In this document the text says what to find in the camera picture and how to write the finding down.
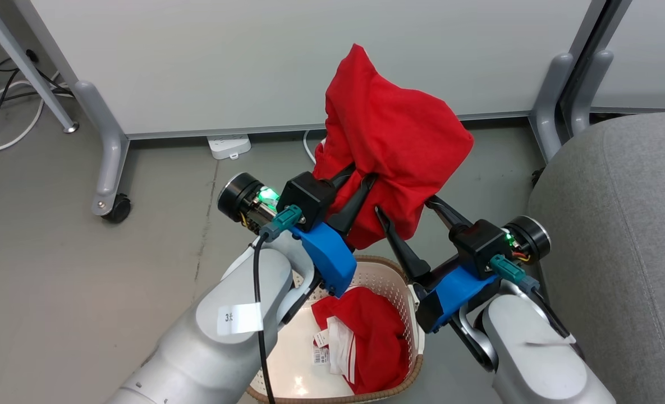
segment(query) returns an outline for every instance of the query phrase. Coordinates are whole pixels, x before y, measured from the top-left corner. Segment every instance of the green led light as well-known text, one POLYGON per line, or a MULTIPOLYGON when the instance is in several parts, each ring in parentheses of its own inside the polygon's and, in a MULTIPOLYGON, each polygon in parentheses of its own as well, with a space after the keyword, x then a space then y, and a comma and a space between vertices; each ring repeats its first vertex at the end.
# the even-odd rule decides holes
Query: green led light
POLYGON ((277 192, 273 191, 271 187, 262 187, 262 189, 260 189, 259 195, 260 199, 274 199, 274 200, 280 199, 280 195, 278 195, 277 192))
POLYGON ((507 242, 510 244, 510 246, 514 246, 515 240, 514 240, 513 235, 510 235, 509 233, 507 233, 505 238, 507 239, 507 242))
POLYGON ((258 199, 274 212, 278 211, 278 199, 280 199, 280 195, 274 189, 271 189, 271 187, 261 187, 260 192, 258 192, 258 199))

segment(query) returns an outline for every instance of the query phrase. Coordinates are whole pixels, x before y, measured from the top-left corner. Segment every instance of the brown basket rim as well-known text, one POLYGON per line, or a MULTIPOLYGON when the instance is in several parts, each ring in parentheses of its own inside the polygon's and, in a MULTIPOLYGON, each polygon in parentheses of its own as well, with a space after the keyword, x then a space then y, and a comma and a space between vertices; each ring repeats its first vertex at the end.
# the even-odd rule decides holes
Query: brown basket rim
MULTIPOLYGON (((377 263, 384 264, 394 269, 405 282, 409 282, 407 276, 405 275, 402 268, 400 268, 397 263, 392 259, 384 258, 383 256, 376 255, 355 255, 358 263, 377 263)), ((397 394, 402 393, 406 389, 409 389, 417 380, 417 375, 422 370, 422 362, 424 361, 424 355, 421 353, 415 356, 414 363, 412 364, 412 371, 407 375, 402 383, 400 383, 396 388, 386 389, 386 391, 378 391, 376 393, 367 393, 367 394, 358 394, 357 396, 345 396, 345 397, 328 397, 328 398, 275 398, 275 402, 279 404, 346 404, 348 402, 365 402, 365 401, 376 401, 384 398, 396 396, 397 394)), ((256 399, 258 402, 268 402, 267 394, 260 394, 252 386, 247 387, 247 393, 256 399)))

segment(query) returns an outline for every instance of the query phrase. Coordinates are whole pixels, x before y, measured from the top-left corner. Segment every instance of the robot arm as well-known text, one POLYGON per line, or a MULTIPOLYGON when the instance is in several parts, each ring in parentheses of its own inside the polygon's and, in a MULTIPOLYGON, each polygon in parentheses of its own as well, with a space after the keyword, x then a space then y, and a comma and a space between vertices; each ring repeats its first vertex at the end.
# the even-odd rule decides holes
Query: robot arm
MULTIPOLYGON (((339 296, 352 280, 355 259, 343 238, 375 176, 367 177, 351 204, 324 223, 335 189, 349 171, 330 181, 301 174, 281 196, 249 174, 234 177, 221 192, 218 208, 255 233, 279 233, 260 251, 260 302, 254 303, 251 247, 165 332, 109 404, 237 402, 262 365, 258 331, 263 331, 269 355, 279 329, 316 287, 339 296), (298 222, 281 228, 275 220, 277 207, 287 210, 291 205, 301 210, 298 222), (304 279, 298 287, 293 287, 293 271, 304 279)), ((553 315, 530 299, 538 283, 525 278, 513 261, 533 263, 546 255, 545 230, 529 218, 502 228, 471 223, 437 197, 427 206, 450 229, 450 240, 460 252, 432 270, 378 209, 397 261, 414 282, 420 300, 416 318, 425 332, 450 325, 481 366, 496 374, 492 387, 504 402, 614 402, 568 338, 555 330, 560 324, 553 315), (469 310, 489 299, 470 324, 469 310)))
POLYGON ((291 290, 293 271, 314 271, 311 259, 291 233, 265 244, 260 251, 260 319, 250 308, 254 301, 251 250, 240 255, 222 281, 165 332, 109 404, 235 403, 245 394, 260 370, 254 332, 260 329, 259 320, 269 355, 283 325, 284 307, 291 306, 297 293, 305 292, 304 286, 291 290))

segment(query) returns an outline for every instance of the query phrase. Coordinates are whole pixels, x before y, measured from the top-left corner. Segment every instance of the teal connector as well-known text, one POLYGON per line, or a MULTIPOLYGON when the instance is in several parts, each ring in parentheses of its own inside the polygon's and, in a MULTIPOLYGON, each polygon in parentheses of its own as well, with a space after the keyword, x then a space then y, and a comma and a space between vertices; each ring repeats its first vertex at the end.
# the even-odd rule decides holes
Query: teal connector
POLYGON ((509 259, 501 254, 493 256, 489 261, 489 265, 492 266, 494 273, 498 274, 502 279, 507 279, 507 281, 514 284, 519 284, 522 282, 522 279, 527 276, 524 269, 520 268, 519 265, 512 261, 509 261, 509 259))
POLYGON ((289 205, 285 210, 278 213, 272 222, 267 223, 260 229, 260 235, 267 235, 267 241, 273 241, 282 232, 296 225, 301 217, 302 210, 296 205, 289 205))
POLYGON ((522 292, 527 294, 532 293, 534 289, 539 289, 539 282, 537 279, 528 276, 524 269, 519 265, 509 261, 504 255, 493 256, 489 261, 494 273, 498 274, 500 278, 507 279, 522 289, 522 292))

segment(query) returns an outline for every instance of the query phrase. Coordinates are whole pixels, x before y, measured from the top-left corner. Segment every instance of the caster wheel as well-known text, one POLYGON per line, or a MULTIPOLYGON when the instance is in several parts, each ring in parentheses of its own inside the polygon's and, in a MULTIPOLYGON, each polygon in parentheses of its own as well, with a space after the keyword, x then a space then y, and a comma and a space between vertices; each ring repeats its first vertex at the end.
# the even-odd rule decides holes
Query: caster wheel
POLYGON ((539 177, 542 176, 542 172, 544 172, 544 168, 540 168, 537 169, 537 171, 532 172, 532 187, 537 185, 537 181, 539 181, 539 177))
POLYGON ((125 194, 115 195, 115 202, 112 204, 112 210, 106 215, 103 215, 103 218, 110 223, 120 223, 127 218, 127 215, 130 214, 130 199, 127 198, 125 194))

